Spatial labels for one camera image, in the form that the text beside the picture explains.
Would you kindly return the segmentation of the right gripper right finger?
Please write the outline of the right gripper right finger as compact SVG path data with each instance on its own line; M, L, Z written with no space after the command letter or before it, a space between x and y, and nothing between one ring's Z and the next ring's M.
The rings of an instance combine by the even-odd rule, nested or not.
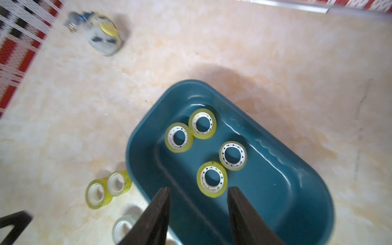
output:
M235 245L283 245L238 187L228 189L228 210Z

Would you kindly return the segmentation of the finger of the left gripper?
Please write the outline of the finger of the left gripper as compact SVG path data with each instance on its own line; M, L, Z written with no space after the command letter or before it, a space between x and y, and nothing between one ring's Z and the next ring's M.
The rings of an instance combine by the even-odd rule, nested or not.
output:
M1 217L1 229L8 226L13 226L13 229L1 241L1 245L13 245L32 221L32 219L33 217L26 211L20 211Z

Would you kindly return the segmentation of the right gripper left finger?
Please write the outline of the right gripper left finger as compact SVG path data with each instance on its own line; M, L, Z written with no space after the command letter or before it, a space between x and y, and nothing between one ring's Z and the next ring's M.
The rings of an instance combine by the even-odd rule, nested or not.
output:
M171 193L161 188L120 245L164 245L169 225Z

